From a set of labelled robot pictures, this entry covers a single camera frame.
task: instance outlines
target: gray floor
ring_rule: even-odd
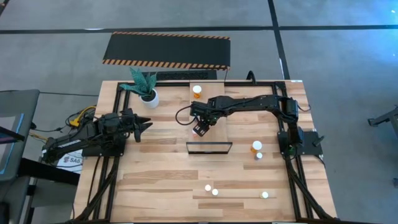
[[[281,26],[398,23],[393,0],[274,2]],[[0,29],[271,24],[267,1],[261,0],[11,0],[0,17]],[[228,78],[245,78],[248,70],[257,79],[282,78],[272,31],[201,33],[231,37]],[[322,146],[338,216],[396,223],[398,189],[392,178],[398,177],[398,139],[390,124],[372,128],[366,120],[398,104],[398,30],[281,34],[291,79],[304,81],[315,126],[326,136]],[[108,40],[109,34],[0,35],[0,90],[98,94],[103,80],[129,78],[127,67],[101,64]],[[95,102],[95,97],[40,95],[35,122],[56,128],[66,115]],[[39,156],[39,142],[29,140],[28,148],[27,157]],[[70,206],[38,209],[34,223],[64,221]]]

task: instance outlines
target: wooden table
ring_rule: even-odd
[[[97,117],[112,112],[118,82],[103,82]],[[303,83],[285,83],[288,96],[307,109]],[[127,141],[125,153],[120,159],[112,222],[295,220],[285,162],[277,142],[279,127],[271,113],[241,112],[228,116],[227,135],[228,140],[233,142],[229,154],[188,155],[185,143],[189,127],[177,124],[174,116],[177,110],[190,104],[190,88],[157,87],[156,90],[160,103],[154,110],[146,109],[137,95],[130,96],[129,108],[139,116],[152,118],[154,124],[142,134],[141,143],[136,143],[133,137]],[[242,98],[272,94],[272,90],[266,86],[226,86],[225,93]],[[314,128],[310,112],[301,111],[299,116],[298,125],[303,130]],[[179,118],[181,122],[187,122],[190,119],[189,110],[181,112]],[[264,157],[259,161],[254,160],[249,150],[255,140],[264,144],[261,150]],[[302,160],[309,191],[325,211],[335,217],[324,166],[314,156],[302,156]],[[74,203],[76,214],[86,206],[95,162],[95,157],[84,161]],[[99,162],[91,195],[97,191],[101,165],[102,161]],[[217,188],[219,195],[214,197],[206,192],[206,184]],[[268,199],[259,197],[263,191],[268,192]],[[297,191],[302,216],[306,217],[302,194],[298,188]],[[100,218],[104,217],[107,198],[106,192]]]

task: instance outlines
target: wooden board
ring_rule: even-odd
[[[96,116],[112,111],[116,85],[117,81],[103,82]],[[288,95],[307,109],[303,83],[286,81],[286,85]],[[226,120],[227,137],[233,142],[229,154],[188,155],[185,142],[189,139],[189,127],[177,124],[174,116],[178,109],[190,104],[190,88],[156,89],[160,103],[154,110],[144,108],[134,94],[129,101],[135,113],[152,118],[154,124],[143,133],[141,143],[133,138],[127,142],[118,170],[112,222],[294,221],[285,163],[277,143],[277,120],[272,114],[235,113]],[[272,94],[268,87],[234,86],[225,87],[224,91],[234,98]],[[179,118],[188,122],[189,111],[181,112]],[[300,112],[298,125],[304,130],[314,128],[310,112]],[[255,161],[249,151],[255,140],[264,144],[264,158],[260,161]],[[326,212],[335,216],[325,168],[313,156],[302,159],[310,192]],[[84,161],[75,197],[76,214],[86,206],[95,162],[94,157]],[[94,193],[102,161],[99,164]],[[205,192],[206,184],[216,187],[219,196]],[[268,199],[259,198],[262,191],[268,192]],[[305,217],[301,193],[298,197]],[[104,217],[107,198],[105,193],[100,217]]]
[[[192,88],[195,85],[201,86],[201,96],[200,98],[195,98],[193,96]],[[207,103],[209,98],[215,96],[225,95],[224,83],[190,83],[190,101],[199,101],[202,103]],[[192,134],[192,129],[195,127],[197,122],[193,122],[188,130],[188,141],[189,142],[218,142],[225,144],[189,144],[189,151],[196,152],[225,152],[230,148],[230,144],[227,144],[228,137],[226,133],[226,118],[220,118],[217,124],[210,126],[208,132],[203,136],[194,136]]]

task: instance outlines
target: black-and-orange striped mat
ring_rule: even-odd
[[[114,32],[103,64],[227,70],[230,46],[229,37]]]

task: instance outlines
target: potted plant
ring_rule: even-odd
[[[120,87],[139,95],[139,99],[148,108],[155,108],[159,104],[159,96],[154,89],[156,85],[156,73],[155,75],[150,75],[149,73],[144,76],[139,69],[135,71],[132,68],[130,68],[130,72],[135,85],[122,84]]]

